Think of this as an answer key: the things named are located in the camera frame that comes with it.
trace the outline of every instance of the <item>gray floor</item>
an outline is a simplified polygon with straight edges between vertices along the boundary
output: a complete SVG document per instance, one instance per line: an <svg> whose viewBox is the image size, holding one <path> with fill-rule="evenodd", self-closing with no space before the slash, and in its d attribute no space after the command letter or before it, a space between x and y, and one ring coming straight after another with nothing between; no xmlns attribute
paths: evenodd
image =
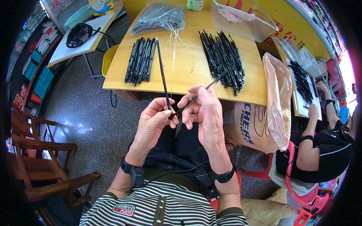
<svg viewBox="0 0 362 226"><path fill-rule="evenodd" d="M127 16L113 22L107 33L120 43L129 28ZM105 48L104 39L98 46ZM94 73L101 73L103 53L89 53ZM120 160L133 139L139 115L149 102L161 94L144 93L140 101L117 98L117 108L110 104L110 92L103 90L104 78L91 79L83 57L69 66L44 105L45 119L57 122L53 127L56 142L75 143L78 151L69 162L70 178L99 171L102 178L92 189L92 201L104 194L110 186ZM230 153L235 160L234 152ZM61 164L64 155L59 155ZM262 171L267 167L267 156L251 148L236 147L238 169ZM273 182L242 177L243 198L266 199L278 188Z"/></svg>

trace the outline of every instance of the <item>wooden table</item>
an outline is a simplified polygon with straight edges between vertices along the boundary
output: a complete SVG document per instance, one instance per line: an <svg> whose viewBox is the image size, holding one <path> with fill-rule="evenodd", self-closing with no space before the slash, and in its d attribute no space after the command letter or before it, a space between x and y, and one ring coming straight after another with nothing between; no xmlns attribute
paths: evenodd
<svg viewBox="0 0 362 226"><path fill-rule="evenodd" d="M200 12L185 11L185 29L180 31L180 38L188 46L177 40L174 72L172 75L173 63L173 42L169 42L170 31L147 33L143 35L130 36L130 29L124 36L108 70L103 89L114 90L124 99L135 99L130 91L148 91L163 93L164 88L160 73L160 64L157 50L153 58L150 81L143 81L134 86L125 83L125 74L128 66L133 43L138 38L154 38L158 36L161 48L162 62L164 64L165 80L169 93L187 94L187 90L198 83L209 84L214 78L211 77L206 56L203 51L198 31L205 29L207 33L216 34L216 28L212 25L211 14L208 9ZM263 64L256 47L255 41L230 34L239 49L241 60L245 69L245 84L240 93L235 97L231 87L224 88L220 82L213 85L219 99L228 101L241 101L258 105L267 105L267 84Z"/></svg>

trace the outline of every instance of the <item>woman's arm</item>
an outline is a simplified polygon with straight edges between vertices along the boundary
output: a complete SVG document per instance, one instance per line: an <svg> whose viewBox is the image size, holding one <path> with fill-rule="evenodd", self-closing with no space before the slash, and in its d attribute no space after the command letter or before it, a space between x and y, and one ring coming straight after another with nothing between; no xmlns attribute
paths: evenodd
<svg viewBox="0 0 362 226"><path fill-rule="evenodd" d="M170 104L175 103L172 99L169 99L169 101ZM157 144L162 129L166 125L176 128L179 121L177 117L169 120L168 117L171 113L175 113L175 111L172 108L171 110L167 110L166 98L154 99L147 108L143 110L138 122L136 136L125 156L125 161L128 164L142 167L149 151ZM108 192L115 194L120 199L128 196L131 190L131 175L123 172L122 169L119 168Z"/></svg>
<svg viewBox="0 0 362 226"><path fill-rule="evenodd" d="M308 110L309 122L303 136L314 137L318 121L318 109L315 104L311 105ZM299 144L296 166L304 171L318 171L319 167L319 148L313 148L313 141L306 139Z"/></svg>
<svg viewBox="0 0 362 226"><path fill-rule="evenodd" d="M331 94L329 93L327 86L322 81L319 81L316 86L318 89L324 92L326 100L332 100ZM334 110L334 105L332 102L327 104L327 118L330 129L334 129L339 118L336 115L336 112Z"/></svg>
<svg viewBox="0 0 362 226"><path fill-rule="evenodd" d="M199 123L199 141L207 152L212 170L216 174L230 172L232 164L225 147L222 107L215 90L196 85L189 89L189 93L180 100L178 107L184 107L196 94L198 98L183 110L182 122L188 129L192 129L193 122ZM240 185L235 174L223 184L216 180L215 186L220 194L218 213L230 207L241 208Z"/></svg>

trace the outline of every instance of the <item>white board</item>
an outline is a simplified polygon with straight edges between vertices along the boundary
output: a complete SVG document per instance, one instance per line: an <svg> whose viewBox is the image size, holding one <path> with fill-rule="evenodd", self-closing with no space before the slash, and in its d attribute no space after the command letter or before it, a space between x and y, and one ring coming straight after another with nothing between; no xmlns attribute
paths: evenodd
<svg viewBox="0 0 362 226"><path fill-rule="evenodd" d="M288 58L286 58L286 61L288 64L290 64L290 60ZM296 90L296 82L295 82L295 78L294 78L294 71L291 67L289 67L289 70L290 70L290 74L292 76L292 83L293 83L293 86L295 87L295 105L296 105L296 109L298 109L298 113L300 115L303 115L307 118L309 118L308 116L308 109L305 108L305 102L301 96L301 94ZM309 88L311 90L311 93L312 93L312 96L313 96L313 103L317 105L317 109L318 109L318 120L322 120L322 112L321 112L321 109L320 109L320 103L319 103L319 98L318 97L315 97L314 96L314 89L312 87L312 81L311 81L311 78L308 76L307 78L308 80L308 83L309 83Z"/></svg>
<svg viewBox="0 0 362 226"><path fill-rule="evenodd" d="M100 31L105 32L107 29L104 29L104 27L108 24L108 22L112 19L113 16L114 16L114 13L104 15L104 16L98 17L94 20L88 21L88 22L86 22L86 24L92 26L92 28L94 30L97 30L100 27L101 28ZM63 60L69 59L71 57L78 56L78 55L81 55L83 53L90 51L90 49L91 49L92 45L95 43L97 37L99 35L103 35L98 32L97 34L90 37L87 41L85 41L81 46L76 47L76 48L68 48L66 45L66 42L67 42L67 37L68 37L69 32L70 32L70 30L67 31L67 33L63 36L62 40L60 41L59 45L55 49L53 55L51 56L49 64L51 64L55 61L58 61L58 60L63 61Z"/></svg>

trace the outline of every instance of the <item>red plastic stool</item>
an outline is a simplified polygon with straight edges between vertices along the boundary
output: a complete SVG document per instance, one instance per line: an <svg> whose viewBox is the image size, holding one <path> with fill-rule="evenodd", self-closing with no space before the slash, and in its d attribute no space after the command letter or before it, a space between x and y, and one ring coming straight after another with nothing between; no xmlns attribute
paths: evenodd
<svg viewBox="0 0 362 226"><path fill-rule="evenodd" d="M299 209L300 213L295 220L293 226L305 226L308 221L312 218L312 214L303 208Z"/></svg>

